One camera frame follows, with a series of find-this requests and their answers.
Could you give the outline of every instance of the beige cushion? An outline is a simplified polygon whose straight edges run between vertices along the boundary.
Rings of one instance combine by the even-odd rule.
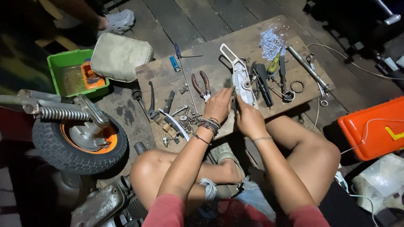
[[[132,82],[137,79],[136,67],[152,59],[153,48],[148,42],[104,33],[95,45],[90,65],[99,75],[121,82]]]

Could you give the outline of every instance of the brown-handled pliers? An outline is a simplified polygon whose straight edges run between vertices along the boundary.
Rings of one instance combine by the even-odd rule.
[[[206,102],[210,98],[209,80],[203,71],[199,71],[199,74],[201,75],[201,77],[203,79],[203,83],[205,84],[206,91],[202,91],[202,89],[199,87],[194,73],[191,75],[191,81],[192,81],[192,85],[194,86],[195,90],[199,93],[201,98],[203,98]]]

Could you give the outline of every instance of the blue lighter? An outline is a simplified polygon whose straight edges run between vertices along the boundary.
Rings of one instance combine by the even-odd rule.
[[[171,56],[171,57],[170,57],[170,62],[171,62],[171,65],[172,65],[173,68],[174,68],[174,71],[176,71],[176,72],[181,71],[181,69],[179,68],[178,63],[177,63],[177,61],[175,60],[174,56]]]

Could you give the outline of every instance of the bearing ring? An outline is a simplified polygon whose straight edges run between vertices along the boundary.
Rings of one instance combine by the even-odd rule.
[[[299,84],[301,84],[301,85],[302,85],[302,89],[301,89],[301,90],[296,90],[296,89],[294,89],[294,88],[293,88],[293,84],[294,84],[294,83],[299,83]],[[292,91],[296,92],[296,93],[302,93],[305,88],[306,88],[306,87],[304,86],[304,83],[303,83],[301,80],[294,80],[294,81],[292,81],[292,82],[290,83],[290,89],[291,89]]]

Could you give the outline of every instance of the tire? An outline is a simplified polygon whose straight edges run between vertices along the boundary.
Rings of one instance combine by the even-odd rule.
[[[107,153],[88,153],[67,141],[60,121],[37,119],[32,128],[32,141],[45,161],[55,168],[79,175],[105,172],[113,167],[125,154],[128,138],[124,129],[108,114],[117,136],[116,146]]]

